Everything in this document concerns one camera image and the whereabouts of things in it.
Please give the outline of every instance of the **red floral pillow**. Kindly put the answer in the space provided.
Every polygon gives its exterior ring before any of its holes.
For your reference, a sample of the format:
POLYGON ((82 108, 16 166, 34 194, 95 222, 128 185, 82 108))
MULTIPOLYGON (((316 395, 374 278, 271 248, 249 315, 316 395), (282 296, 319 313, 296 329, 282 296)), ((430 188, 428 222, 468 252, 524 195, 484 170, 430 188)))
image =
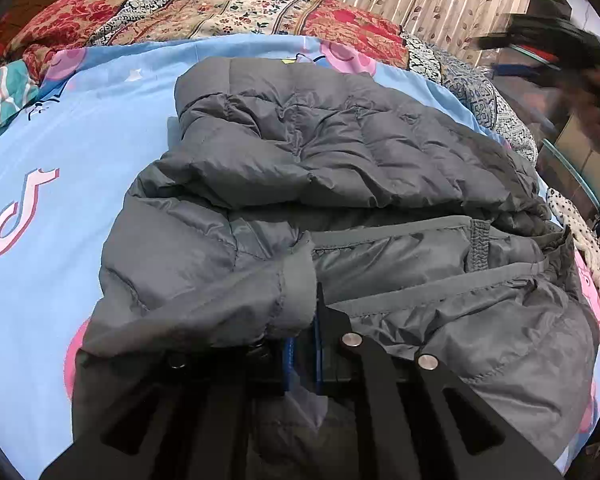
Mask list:
POLYGON ((6 59, 22 58, 40 82, 56 52, 84 46, 94 30, 114 16, 126 0, 58 0, 37 14, 11 40, 6 59))
POLYGON ((338 0, 323 0, 307 17, 301 34, 352 46, 398 68, 409 65, 409 51, 399 36, 398 25, 338 0))

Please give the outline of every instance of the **blanket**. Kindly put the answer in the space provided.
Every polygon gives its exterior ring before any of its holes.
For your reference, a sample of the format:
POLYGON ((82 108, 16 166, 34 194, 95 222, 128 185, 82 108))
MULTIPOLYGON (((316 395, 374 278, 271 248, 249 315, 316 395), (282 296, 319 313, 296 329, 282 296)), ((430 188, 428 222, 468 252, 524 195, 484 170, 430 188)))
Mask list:
MULTIPOLYGON (((6 56, 22 56, 39 81, 53 55, 66 48, 241 33, 315 36, 420 73, 443 84, 482 126, 536 161, 531 132, 483 74, 389 20, 338 0, 59 0, 22 29, 6 56)), ((349 59, 346 52, 334 56, 349 59)))
MULTIPOLYGON (((524 158, 368 76, 310 64, 209 58, 175 101, 182 142, 140 173, 103 247, 75 432, 165 351, 297 335, 321 282, 356 332, 400 358, 442 359, 558 459, 589 402, 600 332, 571 235, 549 222, 524 158)), ((285 408, 256 417, 263 476, 357 463, 340 446, 354 429, 342 408, 313 428, 330 437, 309 456, 285 408)))
POLYGON ((191 65, 250 56, 367 74, 506 145, 439 84, 340 48, 250 33, 56 55, 40 99, 0 135, 0 446, 26 480, 72 441, 75 355, 101 297, 102 245, 135 176, 180 140, 173 88, 191 65))
POLYGON ((0 125, 35 99, 38 86, 22 60, 0 67, 0 125))

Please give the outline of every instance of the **light blue bedsheet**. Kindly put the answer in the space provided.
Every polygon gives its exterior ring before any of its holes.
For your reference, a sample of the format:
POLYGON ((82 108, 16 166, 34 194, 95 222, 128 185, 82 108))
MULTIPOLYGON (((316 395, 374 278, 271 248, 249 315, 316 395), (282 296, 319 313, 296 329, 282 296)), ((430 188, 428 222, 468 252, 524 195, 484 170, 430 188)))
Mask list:
POLYGON ((179 141, 173 88, 191 65, 257 56, 363 70, 490 134, 441 86, 368 59, 347 67, 328 47, 236 35, 57 54, 43 100, 0 136, 0 446, 26 480, 72 442, 73 357, 100 298, 102 244, 136 175, 179 141))

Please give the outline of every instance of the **patterned pillowcase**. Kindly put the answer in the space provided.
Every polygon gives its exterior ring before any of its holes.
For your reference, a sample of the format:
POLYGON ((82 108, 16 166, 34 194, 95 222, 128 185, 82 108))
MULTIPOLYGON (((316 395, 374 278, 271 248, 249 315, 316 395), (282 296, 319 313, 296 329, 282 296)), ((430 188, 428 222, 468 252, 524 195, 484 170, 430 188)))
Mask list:
POLYGON ((434 44, 402 33, 409 49, 409 69, 441 84, 475 115, 480 126, 504 137, 519 155, 536 163, 536 141, 497 88, 477 68, 434 44))
POLYGON ((43 9, 11 40, 7 60, 22 58, 31 77, 42 81, 54 54, 84 46, 93 31, 125 0, 58 0, 43 9))
POLYGON ((600 244, 596 235, 589 229, 573 202, 558 191, 549 189, 546 201, 562 224, 571 229, 576 248, 584 254, 587 269, 600 295, 600 244))

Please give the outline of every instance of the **black object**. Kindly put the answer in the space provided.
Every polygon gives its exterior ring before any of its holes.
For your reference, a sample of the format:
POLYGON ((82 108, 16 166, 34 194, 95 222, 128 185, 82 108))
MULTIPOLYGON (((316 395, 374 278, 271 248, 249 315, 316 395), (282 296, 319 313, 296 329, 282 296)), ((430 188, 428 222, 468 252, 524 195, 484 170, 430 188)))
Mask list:
MULTIPOLYGON (((558 480, 558 470, 431 355, 394 360, 325 306, 316 385, 353 399, 362 480, 558 480)), ((283 344, 171 355, 46 468, 41 480, 244 478, 249 400, 283 394, 283 344)))
MULTIPOLYGON (((515 45, 539 49, 551 56, 552 61, 536 67, 496 65, 496 74, 517 75, 541 87, 588 88, 596 95, 600 107, 600 90, 594 88, 583 74, 584 70, 600 67, 600 40, 596 35, 567 20, 512 14, 505 32, 474 39, 474 46, 480 50, 515 45)), ((591 139, 591 142, 600 152, 600 138, 591 139)))

